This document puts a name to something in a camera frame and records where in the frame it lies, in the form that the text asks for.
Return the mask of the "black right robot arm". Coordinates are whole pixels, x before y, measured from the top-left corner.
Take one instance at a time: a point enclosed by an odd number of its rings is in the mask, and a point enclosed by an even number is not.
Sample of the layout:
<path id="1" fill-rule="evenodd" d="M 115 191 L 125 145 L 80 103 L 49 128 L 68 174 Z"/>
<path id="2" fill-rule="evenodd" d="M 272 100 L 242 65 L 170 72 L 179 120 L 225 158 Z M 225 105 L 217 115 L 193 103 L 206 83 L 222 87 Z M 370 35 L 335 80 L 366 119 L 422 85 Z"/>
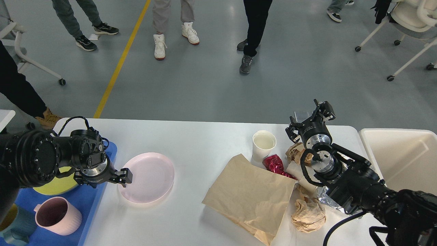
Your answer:
<path id="1" fill-rule="evenodd" d="M 350 215 L 329 230 L 323 245 L 327 245 L 338 227 L 371 213 L 383 224 L 369 228 L 377 246 L 384 245 L 377 233 L 387 234 L 385 242 L 389 246 L 435 246 L 436 196 L 387 188 L 384 180 L 370 168 L 370 161 L 333 142 L 326 127 L 326 121 L 336 118 L 331 104 L 317 99 L 314 103 L 316 108 L 309 118 L 299 123 L 290 116 L 285 131 L 292 142 L 303 142 L 305 151 L 300 166 L 305 179 L 317 187 L 327 187 L 327 195 Z"/>

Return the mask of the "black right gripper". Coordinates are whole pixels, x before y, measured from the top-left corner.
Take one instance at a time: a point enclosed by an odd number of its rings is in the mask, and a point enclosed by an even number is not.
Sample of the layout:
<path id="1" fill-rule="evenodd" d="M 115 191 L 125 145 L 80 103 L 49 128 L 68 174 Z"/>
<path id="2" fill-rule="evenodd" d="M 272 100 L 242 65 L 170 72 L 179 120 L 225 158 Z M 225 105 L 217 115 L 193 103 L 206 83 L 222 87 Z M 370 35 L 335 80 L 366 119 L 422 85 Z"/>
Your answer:
<path id="1" fill-rule="evenodd" d="M 334 120 L 336 115 L 328 101 L 319 102 L 317 99 L 313 101 L 316 108 L 309 117 L 310 121 L 299 123 L 293 116 L 290 116 L 290 124 L 285 131 L 293 143 L 301 140 L 305 149 L 314 150 L 320 148 L 321 145 L 332 144 L 332 137 L 325 123 Z"/>

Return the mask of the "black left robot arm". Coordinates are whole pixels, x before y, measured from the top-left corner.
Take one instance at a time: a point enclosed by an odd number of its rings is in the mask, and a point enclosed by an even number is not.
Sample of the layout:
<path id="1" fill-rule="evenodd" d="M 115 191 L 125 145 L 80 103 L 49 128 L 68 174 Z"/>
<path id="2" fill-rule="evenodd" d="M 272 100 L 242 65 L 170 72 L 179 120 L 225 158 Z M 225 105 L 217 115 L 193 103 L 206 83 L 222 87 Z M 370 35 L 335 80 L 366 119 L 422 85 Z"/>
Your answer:
<path id="1" fill-rule="evenodd" d="M 95 188 L 104 182 L 131 184 L 128 168 L 116 170 L 105 151 L 106 138 L 89 126 L 70 136 L 55 131 L 25 131 L 2 134 L 0 139 L 1 219 L 12 207 L 21 188 L 48 184 L 54 178 L 74 175 L 79 185 Z"/>

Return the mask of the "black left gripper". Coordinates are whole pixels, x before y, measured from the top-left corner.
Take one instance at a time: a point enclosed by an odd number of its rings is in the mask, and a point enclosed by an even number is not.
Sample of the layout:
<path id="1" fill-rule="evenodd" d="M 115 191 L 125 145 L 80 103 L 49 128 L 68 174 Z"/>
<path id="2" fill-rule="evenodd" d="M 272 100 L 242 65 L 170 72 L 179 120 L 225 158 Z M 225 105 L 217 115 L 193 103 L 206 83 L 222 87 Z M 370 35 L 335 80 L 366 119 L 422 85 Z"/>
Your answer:
<path id="1" fill-rule="evenodd" d="M 97 163 L 92 164 L 91 167 L 83 166 L 75 170 L 74 180 L 77 184 L 88 185 L 95 189 L 98 184 L 104 182 L 120 184 L 123 188 L 132 183 L 133 174 L 129 168 L 116 170 L 111 160 L 105 155 L 92 157 L 91 160 L 96 160 Z"/>

